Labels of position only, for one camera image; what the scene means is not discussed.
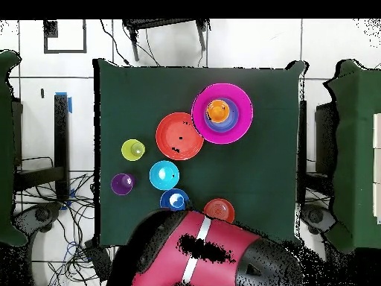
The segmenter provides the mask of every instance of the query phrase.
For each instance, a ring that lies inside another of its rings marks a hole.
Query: black cable
[[[115,50],[116,50],[117,54],[121,57],[121,59],[124,61],[124,63],[126,63],[129,67],[132,67],[132,66],[129,64],[128,60],[127,60],[126,58],[124,58],[124,57],[119,53],[118,45],[117,45],[117,43],[116,43],[116,41],[115,41],[113,35],[111,35],[109,32],[107,32],[107,31],[105,30],[104,25],[103,25],[103,22],[102,22],[102,19],[100,19],[100,23],[102,24],[103,32],[106,33],[107,35],[109,35],[109,36],[112,38],[112,41],[113,41],[114,44],[115,44]]]
[[[209,30],[211,29],[211,24],[208,22],[209,28],[206,28],[206,68],[208,67],[208,42],[209,42]]]
[[[202,52],[203,52],[203,50],[201,50],[201,58],[199,59],[199,62],[200,62],[201,59],[202,59]]]
[[[46,197],[46,196],[44,196],[44,195],[42,195],[41,194],[41,192],[39,191],[39,188],[38,188],[38,186],[35,186],[34,187],[35,189],[36,189],[36,191],[37,191],[37,194],[39,195],[39,196],[34,196],[34,197],[36,197],[36,198],[42,198],[43,200],[47,200],[48,202],[61,202],[62,203],[62,201],[61,200],[58,200],[57,198],[49,198],[49,197]],[[86,200],[92,200],[92,199],[80,199],[80,198],[77,198],[77,199],[73,199],[73,200],[68,200],[69,202],[71,202],[71,201],[78,201],[78,200],[84,200],[84,201],[86,201]]]
[[[82,183],[82,181],[83,181],[83,179],[85,178],[83,178],[83,179],[81,179],[81,181],[80,181],[80,184],[78,185],[78,187],[77,187],[77,189],[75,190],[75,192],[77,193],[77,191],[80,189],[80,188],[82,188],[83,186],[84,186],[84,184],[87,182],[87,181],[89,181],[92,177],[94,176],[94,174],[93,175],[91,175],[91,176],[89,176],[89,177],[87,177],[87,179]]]
[[[87,175],[87,174],[83,174],[83,175],[81,175],[81,176],[79,176],[79,177],[74,177],[74,178],[71,178],[70,180],[72,181],[70,184],[72,185],[75,181],[77,181],[78,179],[81,179],[81,178],[83,178],[83,176],[85,176],[85,175]]]
[[[51,277],[51,280],[48,284],[48,286],[51,286],[51,282],[53,280],[53,277],[56,276],[56,280],[58,281],[58,286],[61,286],[60,284],[60,274],[57,272],[56,269],[54,269],[54,266],[51,262],[48,262],[48,266],[49,266],[49,269],[51,269],[51,271],[53,271],[54,275]]]
[[[328,197],[323,197],[323,198],[306,198],[306,202],[316,202],[316,201],[323,201],[323,200],[329,200]]]
[[[78,259],[81,259],[81,255],[80,255],[80,252],[79,253],[77,253],[77,254],[75,254],[75,255],[73,255],[72,257],[71,257],[71,259],[68,261],[68,262],[66,262],[66,264],[65,264],[65,277],[68,279],[68,280],[71,280],[71,281],[74,281],[74,282],[85,282],[86,281],[86,279],[84,279],[83,278],[83,276],[81,275],[81,273],[79,273],[79,271],[77,270],[77,268],[76,268],[76,266],[80,266],[79,264],[78,264],[78,262],[77,262],[77,260]],[[79,274],[80,274],[80,276],[81,276],[81,280],[78,280],[78,279],[74,279],[73,277],[72,277],[72,275],[74,275],[74,274],[76,274],[76,273],[72,273],[71,271],[70,271],[70,266],[72,266]]]
[[[148,33],[147,33],[147,29],[146,29],[146,38],[147,38],[147,44],[148,44],[148,48],[150,49],[152,58],[153,58],[153,60],[155,60],[156,65],[157,65],[157,66],[160,66],[159,63],[156,61],[155,57],[153,56],[153,52],[151,51],[150,42],[148,41]]]
[[[309,188],[307,188],[307,190],[312,194],[312,195],[314,195],[314,196],[316,196],[318,199],[320,199],[320,197],[318,197],[315,193],[313,193]]]
[[[70,244],[70,241],[68,241],[67,237],[66,237],[66,231],[65,231],[65,227],[63,226],[63,224],[61,223],[61,220],[57,218],[57,221],[60,223],[61,227],[63,228],[63,237],[65,239],[65,241]]]
[[[75,275],[76,273],[72,273],[72,272],[70,271],[70,266],[72,265],[72,266],[74,267],[74,269],[75,269],[75,267],[81,267],[81,268],[83,268],[83,269],[94,269],[94,266],[91,265],[91,266],[89,266],[89,267],[84,267],[84,266],[81,265],[79,262],[77,262],[77,259],[78,259],[77,256],[73,256],[73,258],[71,258],[71,260],[68,261],[68,263],[67,263],[67,265],[66,265],[66,267],[65,267],[65,274],[66,274],[66,275],[68,274],[67,277],[68,277],[69,279],[72,279],[72,280],[75,281],[75,282],[82,282],[83,279],[79,280],[79,279],[75,279],[75,278],[72,277],[72,275]],[[93,276],[88,277],[88,278],[85,279],[85,280],[86,280],[86,281],[87,281],[87,280],[90,280],[90,279],[94,278],[95,276],[96,276],[96,274],[93,275]]]
[[[85,211],[87,210],[87,207],[83,210],[82,214],[80,214],[80,217],[78,219],[78,225],[80,225],[80,220],[82,218],[84,218],[83,214],[85,213]]]
[[[126,36],[129,38],[129,40],[132,42],[131,38],[127,35],[126,33],[126,30],[124,30],[124,25],[123,25],[123,22],[122,22],[122,28],[123,28],[123,32],[126,34]],[[150,56],[154,61],[155,63],[157,63],[157,61],[155,60],[155,58],[153,58],[153,56],[150,55],[150,53],[148,53],[144,48],[142,48],[138,43],[136,43],[136,45],[141,48],[148,56]]]
[[[87,283],[86,283],[86,280],[83,278],[83,275],[80,273],[80,271],[77,270],[77,268],[75,267],[74,265],[74,269],[77,271],[77,273],[80,275],[80,277],[82,278],[83,282],[85,283],[85,286],[87,286]]]
[[[75,218],[73,216],[73,213],[71,212],[71,207],[70,206],[67,206],[67,207],[68,207],[69,213],[71,215],[71,218],[73,220],[73,238],[74,238],[74,242],[78,245],[78,247],[82,248],[82,241],[83,241],[83,232],[82,232],[82,229],[80,228],[80,225],[75,220]],[[76,240],[75,240],[75,226],[77,226],[77,232],[78,232],[78,238],[79,238],[78,242],[76,242]]]
[[[78,209],[77,211],[76,210],[72,210],[76,215],[75,217],[80,213],[80,210],[83,208],[83,207],[86,207],[85,210],[82,212],[82,214],[80,214],[80,218],[85,218],[85,219],[95,219],[95,217],[87,217],[85,216],[83,213],[87,210],[88,206],[81,206],[80,209]]]
[[[80,179],[80,184],[78,184],[78,187],[80,187],[80,185],[82,185],[82,181],[86,178],[86,174],[83,174],[81,177],[79,177]]]
[[[23,195],[26,196],[26,197],[40,198],[40,199],[46,200],[48,202],[60,202],[60,203],[62,203],[62,200],[58,200],[58,199],[55,199],[55,198],[50,198],[50,196],[52,196],[52,195],[42,195],[42,196],[39,196],[39,195],[30,194],[28,192],[27,192],[27,194],[24,193]],[[79,200],[69,199],[66,202],[77,203],[77,204],[80,204],[81,206],[89,207],[90,209],[94,208],[94,204],[93,203],[86,202],[88,204],[84,205],[84,204],[80,203],[80,201],[81,201],[81,199],[79,199]],[[18,201],[16,201],[15,203],[16,204],[34,204],[35,205],[35,204],[38,204],[39,202],[18,202]]]
[[[72,273],[71,275],[70,275],[70,280],[71,281],[74,281],[74,282],[87,282],[87,281],[91,281],[91,280],[93,280],[93,279],[99,279],[99,276],[97,276],[97,274],[94,274],[93,276],[89,276],[89,277],[87,277],[87,278],[84,278],[83,277],[83,279],[77,279],[77,278],[75,278],[75,277],[73,277],[74,275],[76,275],[76,273]]]
[[[48,185],[49,185],[49,189],[51,190],[51,191],[53,191],[54,192],[54,189],[51,187],[51,184],[50,183],[48,183]]]
[[[51,160],[51,166],[54,167],[53,159],[51,157],[36,157],[36,158],[27,158],[23,159],[22,161],[28,161],[28,160],[36,160],[36,159],[50,159]]]

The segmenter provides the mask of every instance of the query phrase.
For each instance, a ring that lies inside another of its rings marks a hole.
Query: black metal stand
[[[336,129],[339,114],[333,102],[319,105],[315,112],[316,122],[316,172],[333,176],[336,168]]]
[[[132,49],[134,51],[135,61],[139,61],[138,56],[138,30],[144,30],[146,28],[155,28],[158,26],[171,25],[183,22],[189,22],[196,20],[197,32],[199,34],[199,42],[201,49],[206,49],[204,35],[202,32],[206,30],[206,24],[209,23],[209,19],[123,19],[123,25],[129,31],[129,37],[132,43]]]
[[[12,100],[13,112],[13,133],[15,137],[15,167],[21,165],[22,162],[22,147],[21,147],[21,114],[22,103],[19,98]]]
[[[15,102],[13,111],[15,128],[16,160],[21,161],[21,111],[22,105]],[[66,201],[69,197],[68,175],[68,99],[66,95],[54,96],[54,164],[53,168],[15,173],[14,190],[24,191],[35,186],[56,182],[57,199]]]
[[[298,129],[298,170],[296,181],[296,202],[304,205],[306,198],[306,170],[307,170],[307,102],[301,101],[299,105]]]

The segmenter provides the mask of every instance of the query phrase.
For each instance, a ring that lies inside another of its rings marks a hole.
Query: dark green tablecloth
[[[293,241],[298,132],[298,79],[304,63],[289,69],[122,68],[98,60],[100,69],[100,243],[125,244],[135,227],[159,207],[163,191],[149,181],[151,166],[167,159],[157,148],[156,128],[172,112],[191,112],[194,98],[212,83],[241,87],[254,104],[254,120],[239,141],[204,142],[187,161],[174,161],[196,209],[211,199],[229,200],[235,222],[270,238]],[[136,162],[121,155],[127,139],[146,153]],[[127,196],[110,187],[118,173],[137,178]]]

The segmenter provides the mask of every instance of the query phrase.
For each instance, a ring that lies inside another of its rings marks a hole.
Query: power cord
[[[100,20],[100,23],[102,24],[103,32],[106,33],[107,35],[109,35],[109,36],[111,37],[112,41],[114,42],[114,44],[115,44],[115,50],[116,50],[117,54],[118,54],[118,55],[120,56],[120,58],[124,61],[124,63],[126,63],[126,65],[128,65],[129,67],[132,67],[132,66],[129,64],[128,60],[127,60],[126,58],[124,58],[124,57],[119,53],[118,45],[117,45],[117,43],[116,43],[116,41],[115,41],[115,38],[113,37],[113,35],[111,35],[109,32],[106,31],[106,29],[104,28],[102,19],[99,19],[99,20]]]
[[[33,159],[50,159],[51,164],[53,166],[53,160],[50,157],[37,157],[37,158],[30,158],[28,160]],[[49,282],[48,286],[67,286],[69,282],[82,282],[85,286],[88,286],[88,282],[98,279],[97,275],[91,275],[86,276],[86,271],[88,269],[91,269],[93,273],[94,267],[91,262],[87,259],[83,249],[84,246],[82,245],[83,242],[83,231],[80,227],[80,221],[82,218],[93,220],[94,217],[87,217],[85,216],[85,212],[88,208],[94,208],[93,199],[90,199],[88,197],[82,197],[78,195],[78,191],[80,188],[82,188],[91,178],[93,178],[92,175],[84,174],[80,177],[71,178],[69,182],[71,183],[71,186],[75,184],[77,181],[79,181],[78,185],[76,185],[76,188],[74,190],[74,197],[70,198],[68,201],[62,202],[61,200],[58,200],[56,197],[55,190],[51,187],[50,183],[47,183],[47,186],[38,185],[35,187],[37,194],[31,193],[29,190],[24,190],[21,194],[25,195],[26,197],[33,197],[33,198],[39,198],[42,200],[46,200],[48,202],[61,202],[64,206],[67,207],[68,212],[71,216],[71,219],[73,220],[73,239],[74,241],[70,241],[67,235],[67,231],[65,226],[63,225],[62,221],[57,218],[57,222],[59,225],[61,225],[63,229],[63,238],[65,239],[67,243],[67,249],[64,256],[64,263],[61,264],[61,266],[56,269],[54,268],[53,264],[51,262],[48,262],[48,267],[53,272],[53,276],[51,277],[51,281]],[[42,195],[41,189],[49,190],[53,194],[47,194]],[[73,203],[80,204],[79,209],[76,211],[72,208]],[[109,249],[107,249],[107,252],[109,254],[109,257],[111,258],[111,253]],[[71,258],[67,261],[66,257],[68,255],[71,255]]]
[[[202,59],[202,49],[201,49],[201,58],[199,59],[199,62],[201,61],[201,59]],[[197,64],[197,67],[199,67],[199,63]]]
[[[150,49],[152,58],[153,58],[153,60],[155,60],[156,65],[160,66],[159,63],[156,61],[155,57],[153,56],[153,52],[151,51],[150,42],[148,41],[148,32],[147,32],[147,29],[146,29],[146,38],[147,38],[147,44],[148,44],[148,48]]]
[[[329,197],[323,197],[323,198],[318,197],[318,196],[314,193],[314,191],[313,191],[313,190],[310,190],[309,188],[307,188],[307,191],[309,191],[313,196],[316,197],[316,199],[312,199],[312,200],[320,200],[320,201],[322,201],[327,207],[329,207],[328,204],[325,202],[325,200],[329,199]]]
[[[209,40],[209,30],[211,29],[211,24],[208,22],[209,28],[206,28],[206,68],[208,67],[208,40]]]

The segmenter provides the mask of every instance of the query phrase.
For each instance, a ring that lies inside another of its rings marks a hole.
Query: purple cup
[[[135,184],[132,174],[117,174],[112,178],[111,188],[117,195],[127,195]]]

